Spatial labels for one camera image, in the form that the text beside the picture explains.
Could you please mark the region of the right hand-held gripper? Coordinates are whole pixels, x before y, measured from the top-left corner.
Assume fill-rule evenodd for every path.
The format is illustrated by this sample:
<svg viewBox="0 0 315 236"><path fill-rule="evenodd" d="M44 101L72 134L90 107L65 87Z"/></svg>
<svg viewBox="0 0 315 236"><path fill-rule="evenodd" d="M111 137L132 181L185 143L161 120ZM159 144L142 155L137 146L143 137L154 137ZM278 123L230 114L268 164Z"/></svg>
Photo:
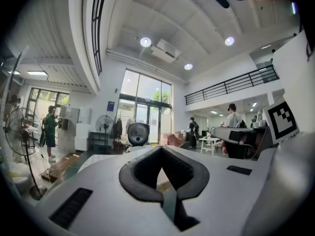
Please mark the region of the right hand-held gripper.
<svg viewBox="0 0 315 236"><path fill-rule="evenodd" d="M294 115L284 99L280 99L262 110L262 120L253 125L254 128L269 127L274 145L299 132ZM211 135L226 142L239 142L246 134L253 133L252 128L212 127Z"/></svg>

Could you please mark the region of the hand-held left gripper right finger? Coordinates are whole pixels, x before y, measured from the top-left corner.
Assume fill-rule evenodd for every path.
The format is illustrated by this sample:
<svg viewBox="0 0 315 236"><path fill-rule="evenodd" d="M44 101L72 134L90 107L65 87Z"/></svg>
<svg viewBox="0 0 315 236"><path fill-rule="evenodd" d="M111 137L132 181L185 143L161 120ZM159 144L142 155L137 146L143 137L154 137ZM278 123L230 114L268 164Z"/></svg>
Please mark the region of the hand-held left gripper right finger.
<svg viewBox="0 0 315 236"><path fill-rule="evenodd" d="M170 223L164 224L161 235L240 236L267 179L275 149L264 150L256 161L172 149L202 163L210 178L198 197L183 201L187 215L199 224L183 232Z"/></svg>

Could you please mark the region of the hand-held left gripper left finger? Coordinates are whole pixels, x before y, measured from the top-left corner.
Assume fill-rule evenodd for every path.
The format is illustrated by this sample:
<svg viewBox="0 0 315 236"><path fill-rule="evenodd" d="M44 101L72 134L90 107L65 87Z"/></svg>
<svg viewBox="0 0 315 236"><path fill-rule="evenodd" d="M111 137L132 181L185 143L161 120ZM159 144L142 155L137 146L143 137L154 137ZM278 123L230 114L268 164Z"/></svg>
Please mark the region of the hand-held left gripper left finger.
<svg viewBox="0 0 315 236"><path fill-rule="evenodd" d="M37 204L36 211L58 236L179 236L181 231L159 203L139 201L120 184L121 167L150 151L151 148L143 148L87 166L53 187ZM64 229L50 217L79 188L92 193L68 229Z"/></svg>

